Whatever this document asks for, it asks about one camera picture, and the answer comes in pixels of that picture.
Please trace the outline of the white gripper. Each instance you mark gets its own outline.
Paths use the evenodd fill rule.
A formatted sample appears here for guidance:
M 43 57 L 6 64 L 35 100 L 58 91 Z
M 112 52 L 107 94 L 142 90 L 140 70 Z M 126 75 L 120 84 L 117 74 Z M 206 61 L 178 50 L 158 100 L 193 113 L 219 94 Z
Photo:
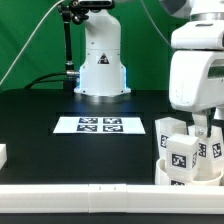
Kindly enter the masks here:
M 211 136 L 212 115 L 209 108 L 224 104 L 224 75 L 208 76 L 211 67 L 222 65 L 224 53 L 220 51 L 178 50 L 171 60 L 170 103 L 176 110 L 193 113 L 195 135 L 200 138 Z

